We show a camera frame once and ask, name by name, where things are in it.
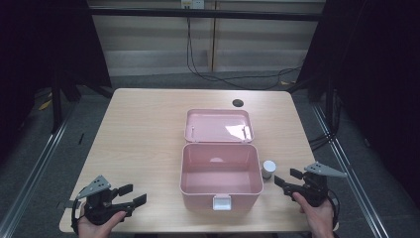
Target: gray floor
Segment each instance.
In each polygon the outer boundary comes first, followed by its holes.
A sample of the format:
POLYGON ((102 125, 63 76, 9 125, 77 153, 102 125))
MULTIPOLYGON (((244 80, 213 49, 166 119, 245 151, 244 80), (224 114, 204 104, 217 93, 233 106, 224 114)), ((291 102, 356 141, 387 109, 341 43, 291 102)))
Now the gray floor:
MULTIPOLYGON (((221 77, 238 75, 261 75, 261 72, 221 72, 221 77)), ((265 72, 264 75, 276 74, 265 72)), ((289 83, 296 79, 298 71, 286 74, 281 81, 289 83)), ((192 73, 161 74, 145 76, 113 77, 114 89, 119 87, 160 87, 160 88, 209 88, 241 89, 223 81, 204 80, 192 73)), ((230 80, 247 89, 262 89, 275 85, 271 90, 285 89, 290 84, 278 84, 276 78, 246 78, 230 80)), ((63 234, 58 229, 63 211, 57 204, 66 201, 74 188, 78 174, 83 167, 96 132, 100 126, 109 99, 97 95, 87 88, 80 88, 81 100, 76 104, 64 102, 64 111, 71 111, 67 126, 55 148, 50 162, 41 174, 40 181, 30 197, 13 237, 75 237, 63 234)), ((308 139, 323 133, 315 117, 313 105, 306 98, 306 91, 293 93, 297 111, 308 139)), ((52 108, 38 110, 44 97, 36 100, 36 106, 20 131, 19 143, 13 148, 8 160, 0 169, 0 218, 4 219, 9 208, 18 197, 21 187, 27 181, 44 146, 51 136, 53 125, 52 108)), ((355 123, 342 113, 338 139, 342 144, 353 170, 356 172, 372 207, 383 222, 388 237, 418 237, 420 234, 420 213, 414 204, 383 167, 377 153, 366 147, 364 137, 355 123)), ((335 154, 329 145, 314 152, 316 160, 332 168, 340 169, 335 154)), ((367 216, 361 209, 360 202, 344 178, 330 178, 329 187, 336 192, 342 203, 340 214, 341 237, 375 237, 367 222, 367 216)), ((112 237, 133 237, 130 234, 113 234, 112 237)), ((302 237, 301 234, 280 233, 279 237, 302 237)))

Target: wall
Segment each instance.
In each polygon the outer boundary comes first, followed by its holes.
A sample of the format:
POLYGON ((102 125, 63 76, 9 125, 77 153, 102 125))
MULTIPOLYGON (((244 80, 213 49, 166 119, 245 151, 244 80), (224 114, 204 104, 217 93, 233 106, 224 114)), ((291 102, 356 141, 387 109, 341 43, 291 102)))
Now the wall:
MULTIPOLYGON (((180 1, 90 0, 91 6, 180 8, 180 1)), ((323 1, 205 1, 205 9, 320 13, 323 1)), ((111 76, 186 72, 184 18, 94 16, 111 76)), ((278 70, 299 66, 317 23, 191 19, 199 71, 278 70)))

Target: person's left hand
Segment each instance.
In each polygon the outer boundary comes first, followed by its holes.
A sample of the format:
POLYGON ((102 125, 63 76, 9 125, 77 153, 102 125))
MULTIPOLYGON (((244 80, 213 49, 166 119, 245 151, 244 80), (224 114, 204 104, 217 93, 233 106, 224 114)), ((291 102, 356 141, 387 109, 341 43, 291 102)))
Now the person's left hand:
POLYGON ((107 238, 111 233, 112 229, 120 223, 126 216, 125 211, 119 211, 115 213, 106 223, 103 225, 92 224, 84 214, 84 203, 80 208, 80 219, 78 221, 78 233, 80 238, 107 238))

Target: black round hole cover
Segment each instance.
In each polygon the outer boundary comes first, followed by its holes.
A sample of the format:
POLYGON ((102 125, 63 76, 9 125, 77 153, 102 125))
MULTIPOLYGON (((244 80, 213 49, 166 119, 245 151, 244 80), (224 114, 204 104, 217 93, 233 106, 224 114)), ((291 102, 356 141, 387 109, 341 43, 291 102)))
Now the black round hole cover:
POLYGON ((236 106, 236 107, 242 107, 242 106, 244 106, 244 101, 243 101, 243 100, 241 100, 241 99, 235 99, 235 100, 232 102, 232 104, 234 104, 234 106, 236 106))

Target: box latch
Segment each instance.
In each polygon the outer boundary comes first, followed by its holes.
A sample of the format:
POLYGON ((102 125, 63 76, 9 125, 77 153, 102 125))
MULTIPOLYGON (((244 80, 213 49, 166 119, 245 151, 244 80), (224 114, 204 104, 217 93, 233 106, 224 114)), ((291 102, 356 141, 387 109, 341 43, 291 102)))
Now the box latch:
POLYGON ((232 198, 228 194, 216 194, 213 197, 213 210, 232 210, 232 198))

